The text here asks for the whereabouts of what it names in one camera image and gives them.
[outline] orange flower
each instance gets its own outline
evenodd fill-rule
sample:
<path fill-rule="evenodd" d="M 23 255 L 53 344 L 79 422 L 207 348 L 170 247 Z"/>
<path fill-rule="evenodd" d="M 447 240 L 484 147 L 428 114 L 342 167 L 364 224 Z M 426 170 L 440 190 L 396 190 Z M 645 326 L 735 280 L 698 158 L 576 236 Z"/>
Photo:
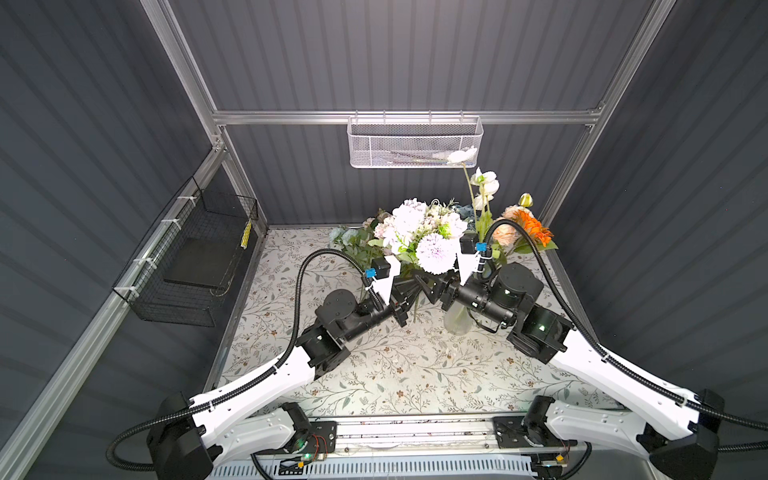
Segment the orange flower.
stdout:
<path fill-rule="evenodd" d="M 508 207 L 507 210 L 504 210 L 503 217 L 508 218 L 517 225 L 525 228 L 528 235 L 543 247 L 546 247 L 552 240 L 552 232 L 547 227 L 542 226 L 541 222 L 536 220 L 536 217 L 534 217 L 531 211 L 527 208 L 516 206 Z"/>

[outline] table surface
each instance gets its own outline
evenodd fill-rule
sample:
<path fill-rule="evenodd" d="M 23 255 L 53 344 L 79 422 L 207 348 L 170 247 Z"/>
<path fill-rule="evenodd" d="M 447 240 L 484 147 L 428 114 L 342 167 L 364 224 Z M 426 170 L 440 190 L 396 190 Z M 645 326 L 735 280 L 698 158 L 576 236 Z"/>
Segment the table surface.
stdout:
<path fill-rule="evenodd" d="M 286 348 L 296 274 L 309 253 L 328 246 L 329 232 L 270 230 L 220 385 Z M 509 261 L 524 264 L 543 281 L 532 255 L 513 253 Z M 314 322 L 314 309 L 325 296 L 339 288 L 359 298 L 361 283 L 353 268 L 338 257 L 315 259 L 304 276 L 301 329 Z M 562 313 L 546 285 L 537 303 Z M 473 327 L 464 336 L 447 333 L 443 315 L 439 304 L 419 296 L 406 327 L 386 320 L 350 342 L 352 354 L 334 371 L 263 410 L 293 401 L 310 416 L 525 411 L 536 395 L 591 408 L 617 407 L 611 397 L 576 376 L 517 352 L 503 332 Z"/>

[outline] gray corrugated wall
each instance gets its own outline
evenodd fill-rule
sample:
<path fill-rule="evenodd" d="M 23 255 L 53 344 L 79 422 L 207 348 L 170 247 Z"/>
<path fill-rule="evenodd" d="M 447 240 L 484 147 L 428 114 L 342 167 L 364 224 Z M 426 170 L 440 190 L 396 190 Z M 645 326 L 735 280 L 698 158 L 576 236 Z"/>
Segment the gray corrugated wall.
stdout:
<path fill-rule="evenodd" d="M 349 165 L 344 126 L 233 125 L 228 131 L 270 223 L 359 223 L 406 198 L 468 204 L 461 169 L 362 169 Z M 500 214 L 529 192 L 541 206 L 584 132 L 581 125 L 488 125 L 478 166 L 493 170 Z"/>
<path fill-rule="evenodd" d="M 593 108 L 648 0 L 173 0 L 220 110 Z"/>
<path fill-rule="evenodd" d="M 648 0 L 172 1 L 221 110 L 598 105 Z M 230 126 L 271 224 L 360 222 L 407 197 L 468 203 L 460 170 L 356 170 L 343 127 Z M 542 207 L 583 132 L 485 126 L 497 208 Z"/>
<path fill-rule="evenodd" d="M 138 1 L 0 2 L 0 78 L 4 444 L 210 143 Z M 129 317 L 30 477 L 198 385 L 219 334 Z"/>
<path fill-rule="evenodd" d="M 608 348 L 765 420 L 768 3 L 678 4 L 552 230 Z"/>

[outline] flower bouquet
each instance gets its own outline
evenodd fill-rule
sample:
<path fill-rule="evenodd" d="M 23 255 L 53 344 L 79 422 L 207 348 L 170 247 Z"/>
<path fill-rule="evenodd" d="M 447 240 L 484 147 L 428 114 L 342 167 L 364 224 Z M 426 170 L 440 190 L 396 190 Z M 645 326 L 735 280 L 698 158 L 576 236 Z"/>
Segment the flower bouquet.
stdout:
<path fill-rule="evenodd" d="M 412 198 L 391 214 L 379 210 L 376 217 L 366 220 L 361 228 L 334 228 L 330 234 L 331 245 L 339 247 L 365 267 L 376 257 L 395 255 L 403 264 L 403 276 L 408 276 L 413 267 L 435 275 L 447 272 L 454 267 L 459 252 L 458 239 L 464 232 L 475 231 L 482 240 L 494 222 L 490 202 L 499 189 L 496 174 L 492 171 L 483 173 L 478 168 L 470 177 L 466 167 L 464 174 L 472 205 L 462 207 L 453 201 L 441 204 L 437 200 L 426 204 Z M 531 195 L 523 194 L 519 205 L 507 207 L 502 217 L 523 226 L 539 250 L 557 248 L 550 230 L 543 227 L 528 209 L 532 205 Z M 506 255 L 510 251 L 531 252 L 525 239 L 509 225 L 496 229 L 491 248 L 494 261 L 500 264 L 507 263 Z"/>

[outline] mesh basket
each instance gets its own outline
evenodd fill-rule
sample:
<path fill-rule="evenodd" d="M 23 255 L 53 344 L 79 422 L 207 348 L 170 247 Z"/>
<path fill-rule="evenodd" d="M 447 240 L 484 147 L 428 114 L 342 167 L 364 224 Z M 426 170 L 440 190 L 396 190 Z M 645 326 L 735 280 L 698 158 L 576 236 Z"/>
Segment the mesh basket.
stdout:
<path fill-rule="evenodd" d="M 141 262 L 132 284 L 116 284 L 114 291 L 142 320 L 195 326 L 216 326 L 221 321 L 226 322 L 233 306 L 232 299 L 238 293 L 237 284 L 242 281 L 247 268 L 247 262 L 241 260 L 253 251 L 257 241 L 253 231 L 256 215 L 253 198 L 199 190 L 170 222 L 157 246 L 144 259 L 132 260 Z M 247 248 L 242 248 L 249 222 Z M 168 281 L 169 270 L 188 239 L 216 243 L 231 252 L 231 257 L 229 254 L 225 257 L 229 265 L 215 285 L 195 286 Z"/>
<path fill-rule="evenodd" d="M 361 122 L 350 117 L 349 163 L 355 168 L 460 168 L 449 164 L 448 156 L 458 150 L 477 150 L 466 162 L 477 164 L 482 139 L 479 117 L 460 117 L 457 121 L 410 121 L 382 116 L 378 123 Z"/>

